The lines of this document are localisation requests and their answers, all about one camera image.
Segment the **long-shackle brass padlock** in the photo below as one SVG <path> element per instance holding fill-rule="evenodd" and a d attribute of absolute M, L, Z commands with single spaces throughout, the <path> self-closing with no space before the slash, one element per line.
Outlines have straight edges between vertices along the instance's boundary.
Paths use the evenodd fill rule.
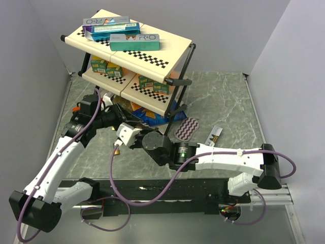
<path fill-rule="evenodd" d="M 115 156 L 120 155 L 120 150 L 119 150 L 119 148 L 117 148 L 117 149 L 114 150 L 114 155 L 115 155 Z"/>

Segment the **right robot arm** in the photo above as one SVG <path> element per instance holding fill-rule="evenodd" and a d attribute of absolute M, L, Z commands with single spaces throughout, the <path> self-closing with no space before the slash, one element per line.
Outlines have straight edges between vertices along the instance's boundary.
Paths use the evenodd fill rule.
<path fill-rule="evenodd" d="M 142 148 L 160 166 L 172 170 L 221 169 L 238 171 L 222 189 L 226 202 L 234 202 L 247 191 L 258 187 L 266 190 L 281 188 L 278 156 L 270 144 L 254 149 L 230 149 L 207 146 L 201 143 L 173 143 L 159 131 L 123 130 L 122 142 L 129 148 Z"/>

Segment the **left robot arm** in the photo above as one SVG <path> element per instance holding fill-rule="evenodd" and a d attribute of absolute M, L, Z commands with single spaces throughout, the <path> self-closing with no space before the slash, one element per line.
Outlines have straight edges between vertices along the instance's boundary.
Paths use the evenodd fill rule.
<path fill-rule="evenodd" d="M 73 109 L 70 121 L 64 126 L 55 150 L 37 176 L 23 191 L 14 191 L 9 203 L 17 220 L 17 227 L 30 225 L 38 231 L 50 232 L 61 216 L 73 206 L 104 203 L 99 182 L 79 179 L 72 187 L 56 194 L 66 171 L 82 153 L 98 129 L 138 121 L 119 104 L 102 107 L 98 95 L 86 95 Z"/>

